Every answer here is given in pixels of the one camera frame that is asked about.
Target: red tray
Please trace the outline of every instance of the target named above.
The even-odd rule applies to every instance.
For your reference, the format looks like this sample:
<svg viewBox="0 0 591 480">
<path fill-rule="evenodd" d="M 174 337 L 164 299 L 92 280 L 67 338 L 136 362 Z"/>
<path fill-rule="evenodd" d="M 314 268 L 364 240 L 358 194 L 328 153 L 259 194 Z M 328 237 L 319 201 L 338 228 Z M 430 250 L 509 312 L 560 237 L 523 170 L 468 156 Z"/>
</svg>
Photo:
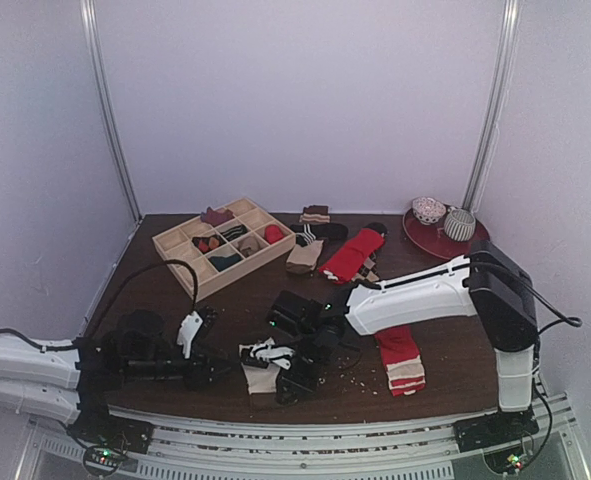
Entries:
<svg viewBox="0 0 591 480">
<path fill-rule="evenodd" d="M 476 240 L 490 240 L 491 238 L 486 227 L 482 225 L 482 222 L 477 220 L 473 238 L 468 242 L 451 240 L 444 233 L 445 218 L 446 215 L 433 225 L 423 225 L 415 218 L 413 209 L 411 208 L 404 214 L 402 225 L 404 226 L 406 236 L 408 236 L 411 242 L 425 252 L 443 260 L 451 260 L 459 255 L 468 253 L 471 244 Z"/>
</svg>

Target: white bowl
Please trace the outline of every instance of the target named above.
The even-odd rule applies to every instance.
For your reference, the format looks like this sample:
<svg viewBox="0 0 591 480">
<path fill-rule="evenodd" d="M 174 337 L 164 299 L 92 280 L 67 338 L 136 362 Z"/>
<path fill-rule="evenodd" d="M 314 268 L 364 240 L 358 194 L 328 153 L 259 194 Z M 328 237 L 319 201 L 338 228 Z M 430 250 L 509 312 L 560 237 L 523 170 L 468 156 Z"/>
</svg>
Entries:
<svg viewBox="0 0 591 480">
<path fill-rule="evenodd" d="M 431 197 L 417 197 L 413 200 L 413 214 L 420 223 L 432 225 L 446 214 L 446 207 Z"/>
</svg>

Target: round tray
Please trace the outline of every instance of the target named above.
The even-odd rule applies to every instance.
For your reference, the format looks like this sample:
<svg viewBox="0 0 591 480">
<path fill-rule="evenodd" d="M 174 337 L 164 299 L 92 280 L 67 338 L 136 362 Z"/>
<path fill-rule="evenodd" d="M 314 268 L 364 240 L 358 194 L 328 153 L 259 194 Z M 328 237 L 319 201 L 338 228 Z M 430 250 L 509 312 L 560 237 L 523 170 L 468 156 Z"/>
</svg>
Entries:
<svg viewBox="0 0 591 480">
<path fill-rule="evenodd" d="M 443 260 L 450 260 L 468 253 L 471 244 L 476 240 L 490 240 L 490 235 L 482 222 L 477 220 L 475 224 L 475 233 L 473 238 L 468 242 L 456 242 L 451 240 L 444 233 L 444 215 L 437 223 L 433 225 L 423 225 L 415 215 L 411 208 L 404 214 L 402 225 L 404 232 L 411 242 L 417 245 L 431 255 L 434 255 Z"/>
</svg>

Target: black and white striped sock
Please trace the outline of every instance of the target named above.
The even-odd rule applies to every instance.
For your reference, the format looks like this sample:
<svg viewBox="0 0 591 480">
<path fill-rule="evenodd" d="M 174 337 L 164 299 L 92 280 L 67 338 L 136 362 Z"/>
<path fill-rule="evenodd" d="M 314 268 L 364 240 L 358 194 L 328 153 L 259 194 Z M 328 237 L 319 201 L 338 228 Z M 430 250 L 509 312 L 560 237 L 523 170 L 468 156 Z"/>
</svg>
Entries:
<svg viewBox="0 0 591 480">
<path fill-rule="evenodd" d="M 310 245 L 315 240 L 317 240 L 317 237 L 313 232 L 311 232 L 311 226 L 307 223 L 304 224 L 304 231 L 298 233 L 295 238 L 295 242 L 297 242 L 297 244 L 302 247 Z"/>
</svg>

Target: brown tabletop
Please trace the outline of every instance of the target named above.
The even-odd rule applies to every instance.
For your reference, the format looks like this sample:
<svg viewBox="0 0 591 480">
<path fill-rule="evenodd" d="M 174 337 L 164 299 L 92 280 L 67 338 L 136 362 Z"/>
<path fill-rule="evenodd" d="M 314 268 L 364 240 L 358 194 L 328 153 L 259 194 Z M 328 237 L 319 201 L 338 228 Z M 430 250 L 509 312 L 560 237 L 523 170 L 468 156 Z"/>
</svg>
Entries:
<svg viewBox="0 0 591 480">
<path fill-rule="evenodd" d="M 101 311 L 117 285 L 132 271 L 159 262 L 151 238 L 193 215 L 148 215 L 119 263 L 108 289 L 100 301 Z M 298 215 L 275 214 L 289 225 Z M 401 216 L 333 215 L 334 222 L 349 227 L 349 237 L 369 222 L 382 222 L 389 229 L 387 243 L 377 257 L 381 278 L 394 278 L 440 264 L 442 261 L 422 252 L 405 237 Z M 320 262 L 341 246 L 325 246 Z M 219 320 L 206 342 L 237 357 L 240 343 L 252 343 L 273 336 L 286 340 L 269 327 L 264 317 L 281 290 L 323 302 L 337 288 L 315 274 L 312 277 L 288 275 L 286 255 L 264 265 L 246 277 L 207 297 L 198 306 L 210 305 Z M 174 342 L 180 322 L 186 316 L 190 298 L 171 272 L 165 268 L 138 277 L 115 303 L 97 337 L 113 328 L 121 315 L 135 309 L 148 309 L 166 320 L 169 341 Z M 426 388 L 414 395 L 393 397 L 387 388 L 379 350 L 372 337 L 350 333 L 346 343 L 362 349 L 357 365 L 343 372 L 339 365 L 353 352 L 338 350 L 335 364 L 325 368 L 317 392 L 299 404 L 269 411 L 253 411 L 249 405 L 246 381 L 241 367 L 219 383 L 198 392 L 188 392 L 182 382 L 139 382 L 110 392 L 112 405 L 148 412 L 199 419 L 256 423 L 361 423 L 407 420 L 440 415 L 478 412 L 497 406 L 495 357 L 477 318 L 447 318 L 412 325 L 413 337 L 421 350 L 426 369 Z"/>
</svg>

